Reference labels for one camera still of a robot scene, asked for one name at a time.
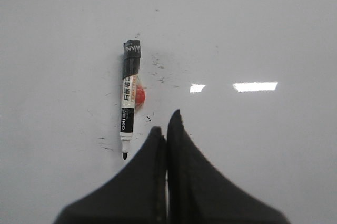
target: whiteboard marker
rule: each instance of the whiteboard marker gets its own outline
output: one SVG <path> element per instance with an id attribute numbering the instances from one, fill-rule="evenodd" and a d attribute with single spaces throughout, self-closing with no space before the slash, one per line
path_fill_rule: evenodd
<path id="1" fill-rule="evenodd" d="M 127 157 L 132 139 L 136 106 L 137 74 L 141 58 L 141 44 L 138 40 L 124 43 L 121 140 L 123 159 Z"/>

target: black marker cap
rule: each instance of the black marker cap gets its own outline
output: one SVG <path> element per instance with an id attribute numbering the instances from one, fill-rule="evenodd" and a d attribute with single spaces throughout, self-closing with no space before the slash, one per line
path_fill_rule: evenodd
<path id="1" fill-rule="evenodd" d="M 141 42 L 139 40 L 124 43 L 123 78 L 138 74 L 141 58 Z"/>

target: black label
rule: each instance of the black label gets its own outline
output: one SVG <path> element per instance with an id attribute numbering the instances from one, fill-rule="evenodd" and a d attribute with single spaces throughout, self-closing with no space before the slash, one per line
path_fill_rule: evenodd
<path id="1" fill-rule="evenodd" d="M 121 132 L 132 133 L 134 108 L 122 108 Z"/>

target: black object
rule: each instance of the black object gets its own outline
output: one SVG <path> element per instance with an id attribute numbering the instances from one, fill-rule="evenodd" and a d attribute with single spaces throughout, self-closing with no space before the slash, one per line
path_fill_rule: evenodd
<path id="1" fill-rule="evenodd" d="M 177 110 L 167 131 L 171 224 L 289 224 L 222 176 L 187 135 Z"/>
<path id="2" fill-rule="evenodd" d="M 164 224 L 166 142 L 152 128 L 129 164 L 108 183 L 65 207 L 55 224 Z"/>
<path id="3" fill-rule="evenodd" d="M 130 40 L 124 43 L 123 78 L 138 74 L 141 57 L 141 42 L 139 40 Z"/>

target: white surface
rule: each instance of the white surface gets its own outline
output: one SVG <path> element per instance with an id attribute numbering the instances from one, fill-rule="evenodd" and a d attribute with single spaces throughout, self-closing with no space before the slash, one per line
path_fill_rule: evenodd
<path id="1" fill-rule="evenodd" d="M 128 160 L 181 108 L 237 185 L 294 224 L 336 223 L 336 0 L 0 3 L 0 223 L 51 223 L 126 164 L 121 55 L 135 37 L 147 97 Z"/>

